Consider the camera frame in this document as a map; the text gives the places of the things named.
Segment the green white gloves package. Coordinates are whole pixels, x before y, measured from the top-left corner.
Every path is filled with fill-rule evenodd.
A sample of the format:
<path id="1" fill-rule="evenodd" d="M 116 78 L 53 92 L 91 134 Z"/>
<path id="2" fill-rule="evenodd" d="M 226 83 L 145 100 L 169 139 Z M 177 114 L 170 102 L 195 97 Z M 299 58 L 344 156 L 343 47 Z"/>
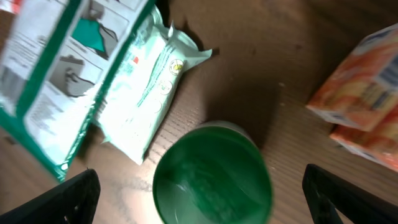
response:
<path id="1" fill-rule="evenodd" d="M 25 0 L 1 54 L 1 127 L 63 182 L 154 1 Z"/>

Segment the orange small box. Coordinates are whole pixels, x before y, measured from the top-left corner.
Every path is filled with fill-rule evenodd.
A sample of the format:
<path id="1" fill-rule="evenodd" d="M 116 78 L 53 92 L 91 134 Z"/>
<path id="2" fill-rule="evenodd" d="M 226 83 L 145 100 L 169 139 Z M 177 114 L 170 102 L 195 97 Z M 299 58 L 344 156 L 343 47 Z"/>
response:
<path id="1" fill-rule="evenodd" d="M 372 131 L 337 126 L 330 138 L 351 153 L 397 172 L 397 106 Z"/>
<path id="2" fill-rule="evenodd" d="M 365 37 L 308 102 L 325 121 L 372 130 L 397 104 L 397 24 Z"/>

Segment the green lid jar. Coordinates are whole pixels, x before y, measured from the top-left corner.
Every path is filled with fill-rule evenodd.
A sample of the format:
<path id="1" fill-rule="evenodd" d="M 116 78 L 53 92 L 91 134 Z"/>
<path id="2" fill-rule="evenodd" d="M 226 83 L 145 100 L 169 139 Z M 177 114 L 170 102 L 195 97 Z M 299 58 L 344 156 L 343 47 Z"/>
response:
<path id="1" fill-rule="evenodd" d="M 227 121 L 187 132 L 162 156 L 152 195 L 163 223 L 266 224 L 273 192 L 249 134 Z"/>

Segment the white mint wipes pack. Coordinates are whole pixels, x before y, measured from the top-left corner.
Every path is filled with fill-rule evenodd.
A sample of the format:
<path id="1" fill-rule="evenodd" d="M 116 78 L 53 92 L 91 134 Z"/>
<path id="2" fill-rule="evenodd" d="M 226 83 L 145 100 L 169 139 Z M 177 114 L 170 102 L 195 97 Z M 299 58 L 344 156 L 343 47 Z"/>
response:
<path id="1" fill-rule="evenodd" d="M 104 141 L 142 164 L 181 76 L 211 55 L 211 50 L 199 50 L 186 33 L 164 26 L 154 7 L 138 28 L 96 113 L 95 125 Z"/>

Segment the red snack stick packet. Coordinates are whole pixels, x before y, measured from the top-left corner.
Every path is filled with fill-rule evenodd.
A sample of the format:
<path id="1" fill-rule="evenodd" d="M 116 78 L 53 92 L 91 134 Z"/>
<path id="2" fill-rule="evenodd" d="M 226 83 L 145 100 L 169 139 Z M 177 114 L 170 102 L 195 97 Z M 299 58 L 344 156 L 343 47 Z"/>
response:
<path id="1" fill-rule="evenodd" d="M 0 9 L 12 14 L 18 14 L 21 2 L 21 0 L 0 0 Z"/>

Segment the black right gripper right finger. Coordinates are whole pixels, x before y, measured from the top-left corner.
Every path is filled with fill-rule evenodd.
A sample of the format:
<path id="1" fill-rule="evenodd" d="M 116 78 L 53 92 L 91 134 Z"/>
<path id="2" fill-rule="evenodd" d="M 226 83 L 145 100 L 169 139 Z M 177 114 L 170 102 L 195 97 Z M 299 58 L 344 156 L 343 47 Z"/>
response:
<path id="1" fill-rule="evenodd" d="M 397 224 L 397 206 L 315 165 L 305 169 L 302 188 L 314 224 L 342 224 L 341 212 L 357 224 Z"/>

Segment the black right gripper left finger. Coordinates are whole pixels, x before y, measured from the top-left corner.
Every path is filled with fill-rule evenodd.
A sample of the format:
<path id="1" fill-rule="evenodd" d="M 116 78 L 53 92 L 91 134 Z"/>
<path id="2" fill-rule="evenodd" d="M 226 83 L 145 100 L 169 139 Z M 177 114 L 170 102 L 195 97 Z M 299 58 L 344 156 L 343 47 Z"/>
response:
<path id="1" fill-rule="evenodd" d="M 92 223 L 100 180 L 87 169 L 25 204 L 1 215 L 1 223 Z"/>

